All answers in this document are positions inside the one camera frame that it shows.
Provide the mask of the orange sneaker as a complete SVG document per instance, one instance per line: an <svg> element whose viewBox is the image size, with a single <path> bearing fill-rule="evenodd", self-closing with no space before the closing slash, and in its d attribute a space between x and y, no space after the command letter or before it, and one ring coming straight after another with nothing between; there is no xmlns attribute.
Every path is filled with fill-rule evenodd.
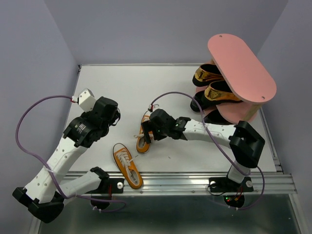
<svg viewBox="0 0 312 234"><path fill-rule="evenodd" d="M143 179L128 148L122 143L116 143L113 146L112 152L115 164L125 177L129 186L132 189L141 188L143 185Z"/></svg>
<svg viewBox="0 0 312 234"><path fill-rule="evenodd" d="M150 111L146 111L144 115L142 116L141 123L148 121L150 119ZM150 143L147 143L144 138L144 132L143 128L140 125L140 130L137 135L134 135L134 138L136 138L136 150L139 154L145 154L149 151Z"/></svg>

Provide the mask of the orange sneaker front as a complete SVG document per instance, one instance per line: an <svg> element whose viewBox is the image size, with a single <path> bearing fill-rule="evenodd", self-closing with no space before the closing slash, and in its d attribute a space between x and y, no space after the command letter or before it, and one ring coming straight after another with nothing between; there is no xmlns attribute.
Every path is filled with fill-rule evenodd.
<svg viewBox="0 0 312 234"><path fill-rule="evenodd" d="M132 189L141 188L143 185L143 179L128 148L122 143L116 143L113 146L112 152L115 164L125 177L129 186Z"/></svg>

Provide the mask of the black loafer back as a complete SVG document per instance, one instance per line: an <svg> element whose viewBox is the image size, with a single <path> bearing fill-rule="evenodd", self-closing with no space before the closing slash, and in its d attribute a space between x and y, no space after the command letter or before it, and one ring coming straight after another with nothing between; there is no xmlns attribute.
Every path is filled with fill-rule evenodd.
<svg viewBox="0 0 312 234"><path fill-rule="evenodd" d="M218 110L213 110L204 117L205 123L216 124L216 125L232 125L227 121Z"/></svg>

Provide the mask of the black loafer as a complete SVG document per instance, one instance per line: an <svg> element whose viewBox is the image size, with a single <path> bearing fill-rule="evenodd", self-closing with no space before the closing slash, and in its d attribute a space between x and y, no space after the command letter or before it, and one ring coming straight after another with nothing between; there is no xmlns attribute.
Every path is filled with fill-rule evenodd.
<svg viewBox="0 0 312 234"><path fill-rule="evenodd" d="M204 95L205 91L199 91L194 95L194 100L191 101L190 103L190 108L194 111L194 112L200 112L199 106L202 110L208 109L210 107L213 106L212 102L209 101L205 95Z"/></svg>
<svg viewBox="0 0 312 234"><path fill-rule="evenodd" d="M213 110L204 117L205 123L216 124L216 125L232 125L227 121L218 110Z"/></svg>

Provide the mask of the gold loafer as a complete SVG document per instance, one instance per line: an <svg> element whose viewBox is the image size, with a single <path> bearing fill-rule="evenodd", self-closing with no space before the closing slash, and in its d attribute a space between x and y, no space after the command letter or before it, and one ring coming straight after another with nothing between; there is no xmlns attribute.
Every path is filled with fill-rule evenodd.
<svg viewBox="0 0 312 234"><path fill-rule="evenodd" d="M213 81L205 89L201 98L202 102L208 106L219 105L222 103L242 102L230 89L224 80Z"/></svg>
<svg viewBox="0 0 312 234"><path fill-rule="evenodd" d="M218 80L224 80L218 67L214 64L205 63L197 68L192 82L197 87L203 87Z"/></svg>

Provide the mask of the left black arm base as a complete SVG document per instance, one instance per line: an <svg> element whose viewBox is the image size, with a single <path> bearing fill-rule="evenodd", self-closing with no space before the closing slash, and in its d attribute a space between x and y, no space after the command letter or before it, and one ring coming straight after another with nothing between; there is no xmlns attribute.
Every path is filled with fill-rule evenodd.
<svg viewBox="0 0 312 234"><path fill-rule="evenodd" d="M91 190L89 194L122 194L124 179L121 177L112 178L107 172L100 167L94 167L90 169L92 173L95 173L100 179L100 184L95 190Z"/></svg>

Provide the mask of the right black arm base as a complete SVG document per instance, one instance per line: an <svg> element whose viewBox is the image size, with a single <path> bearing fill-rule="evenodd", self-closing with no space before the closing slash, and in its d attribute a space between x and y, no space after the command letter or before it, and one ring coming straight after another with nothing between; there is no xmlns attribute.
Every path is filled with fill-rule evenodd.
<svg viewBox="0 0 312 234"><path fill-rule="evenodd" d="M244 177L241 183L234 182L227 177L209 178L208 191L216 194L236 193L236 192L253 192L253 183L250 177Z"/></svg>

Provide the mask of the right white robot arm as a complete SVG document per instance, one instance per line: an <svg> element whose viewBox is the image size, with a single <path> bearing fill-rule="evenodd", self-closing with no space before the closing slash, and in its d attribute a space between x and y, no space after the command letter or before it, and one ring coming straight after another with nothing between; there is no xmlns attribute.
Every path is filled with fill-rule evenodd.
<svg viewBox="0 0 312 234"><path fill-rule="evenodd" d="M175 140L211 142L231 163L224 184L229 190L241 186L250 170L258 166L265 139L246 121L236 125L203 123L189 117L177 119L163 109L151 112L148 120L141 123L147 143L170 137Z"/></svg>

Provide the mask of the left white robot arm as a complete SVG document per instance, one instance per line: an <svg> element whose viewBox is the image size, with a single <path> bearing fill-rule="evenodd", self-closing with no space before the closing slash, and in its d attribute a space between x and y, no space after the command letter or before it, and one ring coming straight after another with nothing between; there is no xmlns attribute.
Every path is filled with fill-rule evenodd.
<svg viewBox="0 0 312 234"><path fill-rule="evenodd" d="M61 185L61 181L77 159L91 145L105 137L110 126L120 119L118 103L106 97L78 97L81 116L73 119L63 132L58 146L40 172L24 187L17 187L12 196L40 221L50 223L62 212L66 199L81 197L88 192L111 192L109 175L100 167Z"/></svg>

